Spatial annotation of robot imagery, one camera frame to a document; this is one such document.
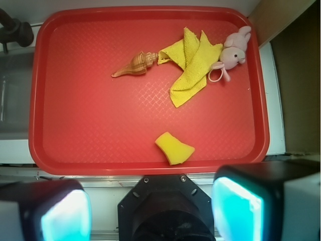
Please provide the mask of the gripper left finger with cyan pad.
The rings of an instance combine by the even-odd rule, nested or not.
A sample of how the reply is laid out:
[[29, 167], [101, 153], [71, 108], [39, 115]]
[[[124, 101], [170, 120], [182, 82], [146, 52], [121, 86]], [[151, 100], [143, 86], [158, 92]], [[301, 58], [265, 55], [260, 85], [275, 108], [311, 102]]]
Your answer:
[[90, 240], [90, 198], [77, 180], [1, 184], [1, 240]]

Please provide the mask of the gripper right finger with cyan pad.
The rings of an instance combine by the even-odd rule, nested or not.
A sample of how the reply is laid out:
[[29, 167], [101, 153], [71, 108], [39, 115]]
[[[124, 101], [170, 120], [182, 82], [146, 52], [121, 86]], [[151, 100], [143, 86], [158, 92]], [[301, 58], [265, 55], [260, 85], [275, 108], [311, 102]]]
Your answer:
[[224, 165], [211, 199], [224, 240], [320, 240], [320, 162]]

